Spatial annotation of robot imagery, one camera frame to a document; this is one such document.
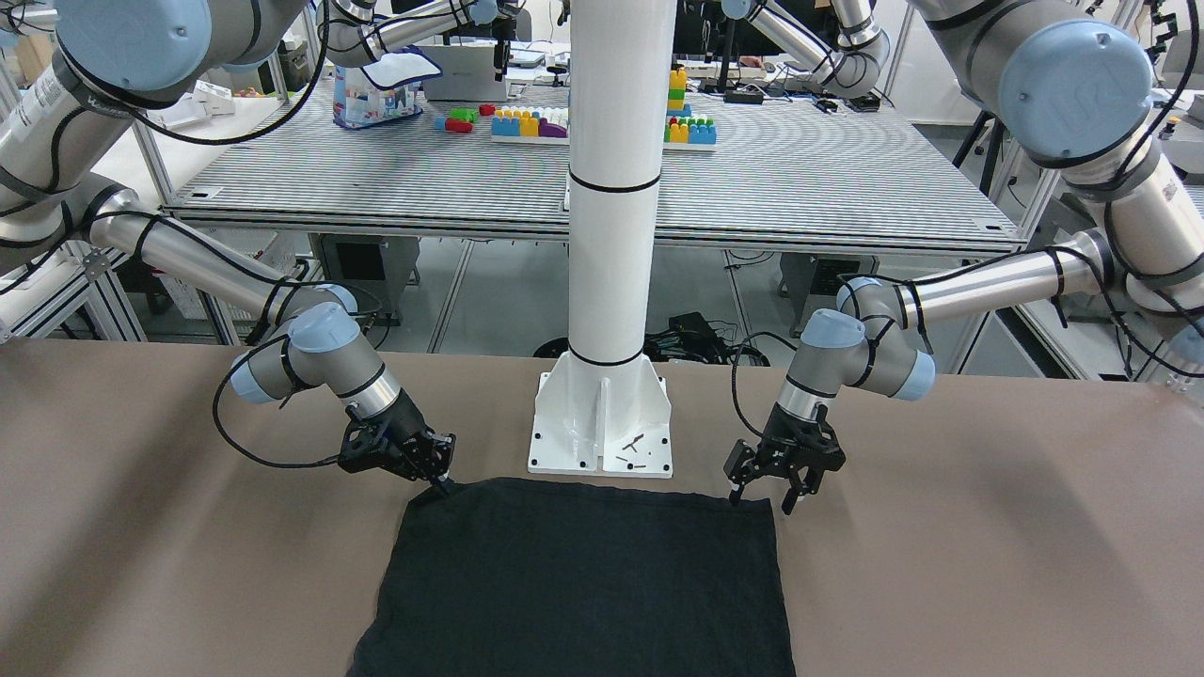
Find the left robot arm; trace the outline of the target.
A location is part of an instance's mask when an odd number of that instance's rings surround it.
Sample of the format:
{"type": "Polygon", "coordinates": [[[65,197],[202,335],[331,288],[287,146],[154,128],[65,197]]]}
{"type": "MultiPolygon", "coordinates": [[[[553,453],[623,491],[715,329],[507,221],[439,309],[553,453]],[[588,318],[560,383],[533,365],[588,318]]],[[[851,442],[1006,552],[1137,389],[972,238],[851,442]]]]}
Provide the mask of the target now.
{"type": "Polygon", "coordinates": [[[1202,377],[1202,213],[1161,149],[1165,110],[1153,102],[1155,66],[1127,27],[1068,1],[911,1],[984,118],[1062,181],[1091,226],[1001,257],[915,279],[846,277],[834,308],[799,331],[765,428],[739,440],[722,467],[730,502],[756,479],[786,479],[783,511],[811,496],[846,463],[830,410],[843,389],[915,401],[936,383],[936,361],[907,334],[1067,295],[1123,296],[1161,335],[1158,351],[1119,316],[1122,345],[1179,382],[1202,377]]]}

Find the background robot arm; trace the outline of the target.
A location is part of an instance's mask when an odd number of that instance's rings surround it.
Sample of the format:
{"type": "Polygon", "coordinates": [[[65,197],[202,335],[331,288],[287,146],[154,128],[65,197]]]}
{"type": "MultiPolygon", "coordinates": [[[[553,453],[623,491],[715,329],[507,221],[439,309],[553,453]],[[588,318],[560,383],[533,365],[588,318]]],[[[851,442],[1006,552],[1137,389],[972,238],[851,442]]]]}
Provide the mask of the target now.
{"type": "Polygon", "coordinates": [[[889,34],[877,22],[869,1],[831,1],[839,31],[826,41],[795,19],[778,1],[722,1],[730,19],[755,27],[810,73],[810,82],[840,99],[856,99],[877,89],[891,52],[889,34]]]}

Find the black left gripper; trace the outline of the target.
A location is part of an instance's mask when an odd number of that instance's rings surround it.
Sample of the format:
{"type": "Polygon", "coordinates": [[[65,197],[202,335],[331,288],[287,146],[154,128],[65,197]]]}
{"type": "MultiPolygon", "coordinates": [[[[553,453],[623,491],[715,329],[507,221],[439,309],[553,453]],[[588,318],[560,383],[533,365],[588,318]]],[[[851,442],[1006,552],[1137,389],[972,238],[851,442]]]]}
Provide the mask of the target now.
{"type": "Polygon", "coordinates": [[[807,490],[816,490],[826,472],[836,472],[846,463],[846,452],[827,416],[827,404],[818,406],[816,420],[791,416],[777,404],[759,442],[737,440],[722,464],[730,485],[728,502],[738,506],[750,481],[777,477],[787,479],[780,511],[791,516],[807,490]]]}

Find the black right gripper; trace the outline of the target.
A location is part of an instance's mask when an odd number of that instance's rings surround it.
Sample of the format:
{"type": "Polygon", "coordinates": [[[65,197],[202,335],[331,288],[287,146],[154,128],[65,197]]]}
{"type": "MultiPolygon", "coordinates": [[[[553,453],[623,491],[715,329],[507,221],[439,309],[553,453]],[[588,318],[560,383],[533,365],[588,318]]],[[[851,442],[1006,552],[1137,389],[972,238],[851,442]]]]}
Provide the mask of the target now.
{"type": "Polygon", "coordinates": [[[346,412],[350,420],[337,454],[340,469],[348,473],[380,469],[401,479],[429,481],[443,496],[452,495],[455,434],[435,432],[407,392],[374,416],[366,416],[360,404],[348,404],[346,412]]]}

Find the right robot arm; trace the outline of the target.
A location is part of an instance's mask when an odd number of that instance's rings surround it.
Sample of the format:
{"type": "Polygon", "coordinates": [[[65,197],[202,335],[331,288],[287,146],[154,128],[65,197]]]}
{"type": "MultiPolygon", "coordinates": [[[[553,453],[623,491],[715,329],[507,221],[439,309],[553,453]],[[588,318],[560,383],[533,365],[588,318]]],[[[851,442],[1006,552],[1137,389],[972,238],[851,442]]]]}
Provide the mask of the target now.
{"type": "Polygon", "coordinates": [[[452,489],[452,432],[431,428],[364,332],[344,287],[281,273],[178,218],[165,192],[146,200],[96,165],[147,113],[194,92],[216,67],[254,66],[312,17],[309,1],[55,1],[49,65],[2,123],[2,270],[39,269],[61,245],[146,261],[258,317],[259,345],[229,365],[212,400],[224,432],[229,392],[285,404],[330,392],[348,423],[340,451],[315,460],[383,470],[452,489]]]}

